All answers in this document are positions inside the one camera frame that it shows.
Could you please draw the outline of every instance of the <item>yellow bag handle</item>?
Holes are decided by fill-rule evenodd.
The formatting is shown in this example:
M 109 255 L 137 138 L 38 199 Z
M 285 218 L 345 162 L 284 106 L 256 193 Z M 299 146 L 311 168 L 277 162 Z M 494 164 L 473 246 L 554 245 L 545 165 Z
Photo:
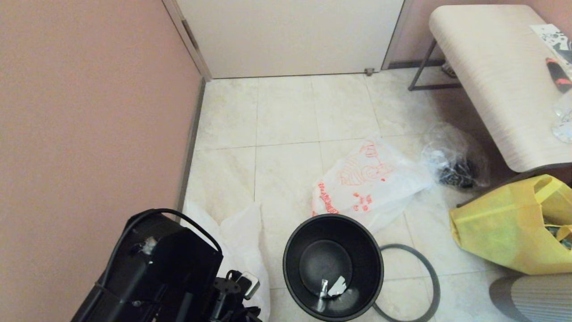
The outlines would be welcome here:
M 560 180 L 555 180 L 552 177 L 549 177 L 549 178 L 550 178 L 550 182 L 547 185 L 545 185 L 544 187 L 540 188 L 540 190 L 538 190 L 534 194 L 538 203 L 543 203 L 546 199 L 548 199 L 548 197 L 550 197 L 556 191 L 558 191 L 558 189 L 560 189 L 562 187 L 562 185 L 564 184 Z
M 558 232 L 556 233 L 556 240 L 561 241 L 570 234 L 572 234 L 572 225 L 564 225 L 558 229 Z

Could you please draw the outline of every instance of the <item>black cable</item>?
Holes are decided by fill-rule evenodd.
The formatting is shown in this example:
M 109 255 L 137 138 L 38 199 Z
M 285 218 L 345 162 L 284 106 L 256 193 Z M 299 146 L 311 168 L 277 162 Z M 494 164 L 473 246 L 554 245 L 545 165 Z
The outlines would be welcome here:
M 223 254 L 223 250 L 220 248 L 219 243 L 209 233 L 207 233 L 206 230 L 204 230 L 201 226 L 199 226 L 197 223 L 195 223 L 192 219 L 190 219 L 189 217 L 187 217 L 183 213 L 180 213 L 177 210 L 160 208 L 160 209 L 149 209 L 149 210 L 145 210 L 141 213 L 138 213 L 137 215 L 134 216 L 135 219 L 129 224 L 129 226 L 127 226 L 127 228 L 125 228 L 125 230 L 123 231 L 123 233 L 119 237 L 117 244 L 115 244 L 115 248 L 113 248 L 111 256 L 109 257 L 109 261 L 108 261 L 107 265 L 105 266 L 105 270 L 104 270 L 104 273 L 103 273 L 103 276 L 101 279 L 101 283 L 97 285 L 98 286 L 98 292 L 96 293 L 95 297 L 93 298 L 93 301 L 91 301 L 89 303 L 88 307 L 84 310 L 84 314 L 79 318 L 79 321 L 84 322 L 89 317 L 93 308 L 95 307 L 95 304 L 98 302 L 99 298 L 103 294 L 102 290 L 105 289 L 105 286 L 106 286 L 107 282 L 109 281 L 111 267 L 113 266 L 113 262 L 115 261 L 115 258 L 117 257 L 117 252 L 119 251 L 119 248 L 121 247 L 121 244 L 123 244 L 123 241 L 127 237 L 128 233 L 130 231 L 132 231 L 133 228 L 138 223 L 143 221 L 143 219 L 147 218 L 148 216 L 153 215 L 153 214 L 162 214 L 162 213 L 173 214 L 173 215 L 180 217 L 181 219 L 184 219 L 185 221 L 187 221 L 189 224 L 191 224 L 193 227 L 195 227 L 201 234 L 203 234 L 205 237 L 207 237 L 214 244 L 215 248 L 219 251 L 219 253 L 221 255 Z
M 427 322 L 427 321 L 429 321 L 429 319 L 431 319 L 433 317 L 433 315 L 435 315 L 435 312 L 437 311 L 437 307 L 439 307 L 439 301 L 441 300 L 441 288 L 439 286 L 439 278 L 437 277 L 437 272 L 435 271 L 435 269 L 433 268 L 433 266 L 431 265 L 429 260 L 425 256 L 423 256 L 422 253 L 419 253 L 416 249 L 414 249 L 412 247 L 409 247 L 407 245 L 402 245 L 402 244 L 389 244 L 389 245 L 381 246 L 379 248 L 379 251 L 381 252 L 382 250 L 385 250 L 388 248 L 397 248 L 397 249 L 402 249 L 402 250 L 405 250 L 407 252 L 410 252 L 415 257 L 417 257 L 423 263 L 423 265 L 425 265 L 425 267 L 429 271 L 429 275 L 431 276 L 431 282 L 433 283 L 433 301 L 431 302 L 431 305 L 429 305 L 427 312 L 425 312 L 425 314 L 423 314 L 421 317 L 418 317 L 415 320 L 402 321 L 402 320 L 394 319 L 393 317 L 391 317 L 391 316 L 387 315 L 385 312 L 383 312 L 382 309 L 377 305 L 377 303 L 374 303 L 375 311 L 377 311 L 377 313 L 379 313 L 379 315 L 383 316 L 389 322 Z

